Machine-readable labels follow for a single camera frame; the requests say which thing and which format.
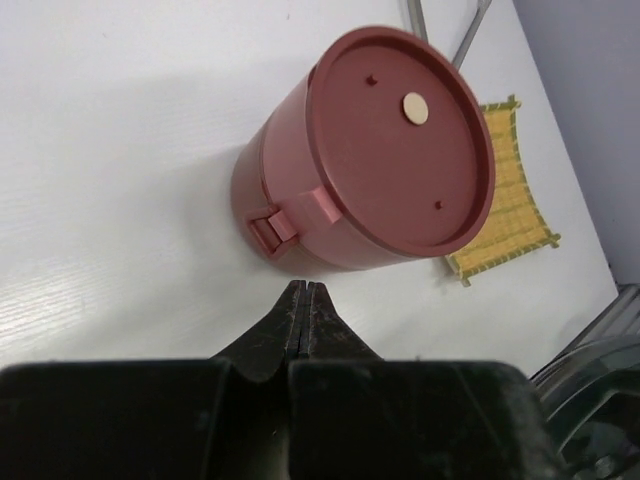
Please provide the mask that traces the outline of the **grey lid with red clips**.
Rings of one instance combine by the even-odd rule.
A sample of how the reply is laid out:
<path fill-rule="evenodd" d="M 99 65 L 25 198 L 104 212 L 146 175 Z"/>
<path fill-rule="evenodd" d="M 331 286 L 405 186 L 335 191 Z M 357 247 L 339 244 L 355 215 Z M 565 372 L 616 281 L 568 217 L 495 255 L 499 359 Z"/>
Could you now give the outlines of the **grey lid with red clips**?
<path fill-rule="evenodd" d="M 639 477 L 637 335 L 566 351 L 531 381 L 569 479 Z"/>

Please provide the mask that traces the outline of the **red steel lunch bowl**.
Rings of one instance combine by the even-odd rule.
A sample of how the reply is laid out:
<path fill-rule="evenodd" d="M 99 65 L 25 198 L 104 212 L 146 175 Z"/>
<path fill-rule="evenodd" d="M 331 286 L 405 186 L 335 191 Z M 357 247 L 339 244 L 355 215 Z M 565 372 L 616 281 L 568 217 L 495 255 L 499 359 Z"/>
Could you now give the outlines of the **red steel lunch bowl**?
<path fill-rule="evenodd" d="M 301 246 L 300 233 L 289 213 L 268 198 L 258 137 L 242 149 L 236 161 L 231 206 L 244 240 L 261 258 L 291 272 L 307 273 L 319 267 Z"/>

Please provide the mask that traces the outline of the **red steel bowl with clips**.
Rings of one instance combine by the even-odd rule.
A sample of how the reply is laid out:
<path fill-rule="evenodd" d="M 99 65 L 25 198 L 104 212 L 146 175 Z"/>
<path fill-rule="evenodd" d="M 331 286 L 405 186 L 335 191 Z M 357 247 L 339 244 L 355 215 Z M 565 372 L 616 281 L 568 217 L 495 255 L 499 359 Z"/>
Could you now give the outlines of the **red steel bowl with clips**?
<path fill-rule="evenodd" d="M 268 198 L 289 213 L 301 246 L 319 264 L 316 269 L 344 270 L 350 265 L 343 234 L 353 230 L 318 173 L 309 143 L 307 99 L 308 79 L 303 78 L 253 138 L 261 139 Z"/>

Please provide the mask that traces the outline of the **metal tongs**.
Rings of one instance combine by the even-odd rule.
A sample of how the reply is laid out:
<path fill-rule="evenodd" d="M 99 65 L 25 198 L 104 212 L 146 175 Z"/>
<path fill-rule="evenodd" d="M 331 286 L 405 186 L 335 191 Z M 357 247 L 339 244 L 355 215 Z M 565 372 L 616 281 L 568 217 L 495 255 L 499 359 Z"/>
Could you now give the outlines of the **metal tongs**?
<path fill-rule="evenodd" d="M 491 0 L 477 0 L 475 14 L 453 56 L 450 63 L 459 70 L 466 58 L 469 48 L 480 28 L 480 25 L 491 6 Z M 409 17 L 410 29 L 414 36 L 425 43 L 429 43 L 425 16 L 420 0 L 407 0 L 406 7 Z"/>

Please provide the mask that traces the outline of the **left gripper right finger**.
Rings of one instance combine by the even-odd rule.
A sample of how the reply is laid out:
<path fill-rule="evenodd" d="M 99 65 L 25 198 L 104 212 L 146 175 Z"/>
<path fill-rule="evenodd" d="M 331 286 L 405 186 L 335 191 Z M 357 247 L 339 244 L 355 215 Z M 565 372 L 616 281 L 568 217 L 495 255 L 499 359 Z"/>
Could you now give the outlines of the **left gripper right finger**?
<path fill-rule="evenodd" d="M 288 367 L 293 479 L 562 479 L 541 404 L 493 361 L 379 358 L 311 283 Z"/>

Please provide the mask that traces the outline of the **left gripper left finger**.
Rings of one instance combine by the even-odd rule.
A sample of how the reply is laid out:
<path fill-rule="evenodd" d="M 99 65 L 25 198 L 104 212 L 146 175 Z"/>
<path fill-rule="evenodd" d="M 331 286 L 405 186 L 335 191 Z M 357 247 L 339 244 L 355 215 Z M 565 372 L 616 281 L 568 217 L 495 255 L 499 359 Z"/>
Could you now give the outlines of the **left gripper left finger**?
<path fill-rule="evenodd" d="M 279 479 L 306 285 L 216 355 L 1 372 L 5 479 Z"/>

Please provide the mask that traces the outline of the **yellow bamboo mat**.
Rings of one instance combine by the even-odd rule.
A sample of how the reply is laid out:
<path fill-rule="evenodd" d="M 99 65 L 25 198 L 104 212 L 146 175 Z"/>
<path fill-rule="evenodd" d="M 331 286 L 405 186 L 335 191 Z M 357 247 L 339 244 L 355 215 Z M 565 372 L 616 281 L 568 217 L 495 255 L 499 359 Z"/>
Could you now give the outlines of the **yellow bamboo mat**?
<path fill-rule="evenodd" d="M 514 95 L 482 106 L 495 157 L 495 188 L 484 226 L 464 248 L 447 262 L 465 287 L 471 279 L 509 261 L 544 247 L 557 248 L 561 235 L 543 218 L 529 187 L 522 164 Z"/>

